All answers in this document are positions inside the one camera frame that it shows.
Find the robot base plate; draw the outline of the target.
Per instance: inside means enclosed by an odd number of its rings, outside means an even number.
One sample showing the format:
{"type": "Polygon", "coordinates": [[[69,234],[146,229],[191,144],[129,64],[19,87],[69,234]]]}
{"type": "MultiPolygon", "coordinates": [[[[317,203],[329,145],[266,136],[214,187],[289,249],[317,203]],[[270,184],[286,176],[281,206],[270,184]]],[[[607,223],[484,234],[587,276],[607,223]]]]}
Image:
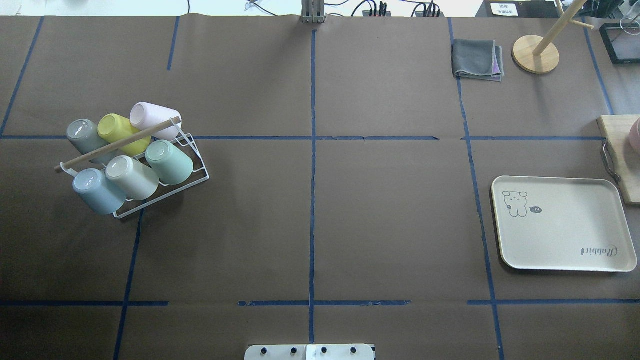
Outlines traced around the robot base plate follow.
{"type": "Polygon", "coordinates": [[[256,344],[249,346],[245,360],[375,360],[375,347],[345,344],[256,344]]]}

